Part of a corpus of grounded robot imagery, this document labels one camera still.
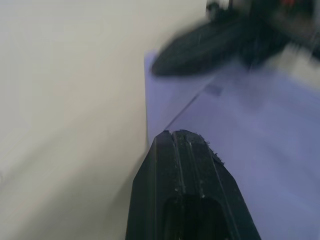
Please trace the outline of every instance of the white surface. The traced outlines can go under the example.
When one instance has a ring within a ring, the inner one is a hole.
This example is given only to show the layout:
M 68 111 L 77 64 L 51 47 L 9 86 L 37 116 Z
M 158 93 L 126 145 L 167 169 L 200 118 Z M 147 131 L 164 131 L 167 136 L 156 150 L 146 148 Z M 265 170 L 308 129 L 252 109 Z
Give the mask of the white surface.
M 0 239 L 122 240 L 146 150 L 144 53 L 206 0 L 0 3 Z

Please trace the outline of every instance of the black rubber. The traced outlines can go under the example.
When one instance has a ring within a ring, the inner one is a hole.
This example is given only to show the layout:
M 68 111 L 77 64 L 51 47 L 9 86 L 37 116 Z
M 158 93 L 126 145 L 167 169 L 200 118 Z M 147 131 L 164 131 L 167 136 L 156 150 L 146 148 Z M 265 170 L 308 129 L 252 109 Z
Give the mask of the black rubber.
M 252 41 L 258 27 L 256 22 L 237 14 L 224 21 L 201 25 L 170 42 L 153 63 L 152 73 L 183 76 L 206 72 Z
M 132 185 L 126 240 L 260 240 L 235 179 L 198 134 L 164 131 Z

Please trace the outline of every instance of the sheet of paper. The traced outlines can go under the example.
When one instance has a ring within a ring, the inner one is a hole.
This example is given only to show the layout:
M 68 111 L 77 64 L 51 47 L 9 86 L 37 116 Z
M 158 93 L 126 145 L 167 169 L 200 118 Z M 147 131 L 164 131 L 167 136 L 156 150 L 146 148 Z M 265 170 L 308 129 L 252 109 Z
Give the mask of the sheet of paper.
M 319 239 L 320 93 L 269 68 L 232 69 L 197 90 L 177 82 L 174 90 L 186 94 L 180 105 L 160 97 L 167 91 L 175 96 L 168 79 L 147 105 L 170 117 L 161 122 L 163 116 L 148 112 L 149 136 L 171 121 L 167 129 L 209 141 L 237 181 L 261 239 Z
M 144 59 L 149 145 L 151 145 L 155 136 L 161 133 L 218 74 L 240 68 L 240 64 L 232 62 L 218 71 L 213 70 L 202 75 L 156 77 L 150 71 L 155 57 L 156 54 L 151 52 L 146 54 Z

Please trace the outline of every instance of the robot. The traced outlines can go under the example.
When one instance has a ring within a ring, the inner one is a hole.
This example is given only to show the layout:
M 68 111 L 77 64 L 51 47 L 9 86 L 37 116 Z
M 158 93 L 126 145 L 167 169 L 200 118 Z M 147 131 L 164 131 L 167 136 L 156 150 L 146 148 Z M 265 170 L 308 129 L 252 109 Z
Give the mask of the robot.
M 153 63 L 156 76 L 194 75 L 239 58 L 260 66 L 288 43 L 320 58 L 320 0 L 209 0 L 209 21 L 165 46 Z

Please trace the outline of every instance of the white wall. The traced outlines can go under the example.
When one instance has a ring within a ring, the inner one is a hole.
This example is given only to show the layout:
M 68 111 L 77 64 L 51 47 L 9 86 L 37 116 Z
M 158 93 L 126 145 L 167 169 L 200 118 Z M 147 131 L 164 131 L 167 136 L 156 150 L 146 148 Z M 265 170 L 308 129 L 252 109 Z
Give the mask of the white wall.
M 0 2 L 0 239 L 123 239 L 144 52 L 206 0 Z

